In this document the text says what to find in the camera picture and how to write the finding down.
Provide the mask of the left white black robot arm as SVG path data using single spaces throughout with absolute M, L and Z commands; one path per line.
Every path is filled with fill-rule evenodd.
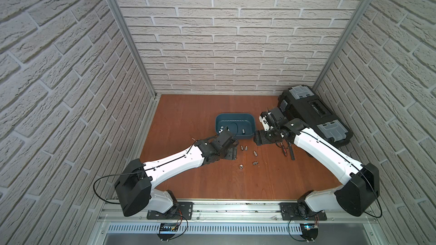
M 93 192 L 97 198 L 108 204 L 120 205 L 126 217 L 145 209 L 157 213 L 165 220 L 187 220 L 188 216 L 182 213 L 180 203 L 172 191 L 160 191 L 157 186 L 187 170 L 221 159 L 235 160 L 237 146 L 236 137 L 225 129 L 218 135 L 194 141 L 187 149 L 156 161 L 142 163 L 139 159 L 134 159 L 121 174 L 98 178 L 93 183 Z M 114 184 L 119 200 L 117 203 L 108 201 L 97 193 L 97 183 L 114 176 L 118 177 Z

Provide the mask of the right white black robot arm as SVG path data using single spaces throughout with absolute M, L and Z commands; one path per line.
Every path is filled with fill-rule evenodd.
M 312 191 L 299 199 L 307 217 L 327 210 L 343 210 L 359 217 L 369 215 L 367 210 L 373 203 L 381 207 L 379 170 L 375 165 L 364 165 L 339 151 L 300 119 L 280 123 L 260 116 L 259 121 L 263 129 L 254 136 L 258 146 L 287 141 L 319 161 L 340 182 L 336 188 Z

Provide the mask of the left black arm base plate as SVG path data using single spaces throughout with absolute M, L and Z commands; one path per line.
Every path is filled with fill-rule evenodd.
M 193 213 L 193 202 L 182 201 L 177 202 L 173 207 L 171 207 L 165 213 L 160 213 L 158 211 L 148 211 L 148 220 L 191 220 Z

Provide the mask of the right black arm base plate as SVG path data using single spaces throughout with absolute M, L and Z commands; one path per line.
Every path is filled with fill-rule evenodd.
M 314 212 L 303 203 L 279 203 L 282 220 L 284 221 L 326 221 L 324 211 Z

